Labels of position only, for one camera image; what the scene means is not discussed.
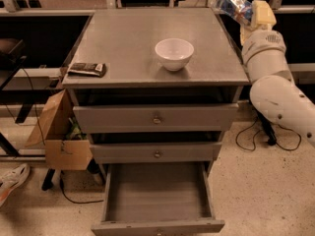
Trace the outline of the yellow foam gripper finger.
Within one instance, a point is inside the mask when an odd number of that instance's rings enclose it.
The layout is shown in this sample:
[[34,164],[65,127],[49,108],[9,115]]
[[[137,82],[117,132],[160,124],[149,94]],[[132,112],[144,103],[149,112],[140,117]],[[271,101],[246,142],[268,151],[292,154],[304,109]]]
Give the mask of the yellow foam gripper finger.
[[252,29],[247,26],[240,27],[240,43],[244,45],[245,41],[249,38],[252,33]]
[[271,30],[277,22],[273,10],[266,1],[254,0],[252,12],[251,28],[253,30]]

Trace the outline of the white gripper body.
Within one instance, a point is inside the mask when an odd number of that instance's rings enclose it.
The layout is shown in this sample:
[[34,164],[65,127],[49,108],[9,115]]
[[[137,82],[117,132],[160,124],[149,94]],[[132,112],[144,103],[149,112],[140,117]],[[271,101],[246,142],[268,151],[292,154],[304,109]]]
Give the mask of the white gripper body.
[[255,30],[243,44],[243,64],[246,65],[256,54],[267,50],[278,50],[285,53],[286,46],[283,36],[275,30]]

